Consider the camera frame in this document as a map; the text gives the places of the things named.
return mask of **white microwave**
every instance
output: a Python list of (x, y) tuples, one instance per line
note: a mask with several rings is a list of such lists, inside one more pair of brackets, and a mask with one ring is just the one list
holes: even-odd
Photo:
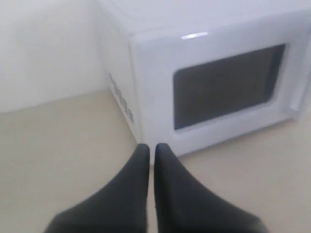
[(139, 143), (182, 155), (307, 112), (310, 0), (98, 0), (96, 12)]

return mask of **microwave window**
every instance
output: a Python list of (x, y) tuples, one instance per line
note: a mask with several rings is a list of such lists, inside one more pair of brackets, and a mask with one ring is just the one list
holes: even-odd
[(278, 45), (177, 71), (173, 78), (175, 130), (268, 102), (285, 47)]

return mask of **white wall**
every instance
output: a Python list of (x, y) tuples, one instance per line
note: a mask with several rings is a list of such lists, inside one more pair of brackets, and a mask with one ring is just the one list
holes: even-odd
[(106, 87), (92, 0), (0, 0), (0, 112)]

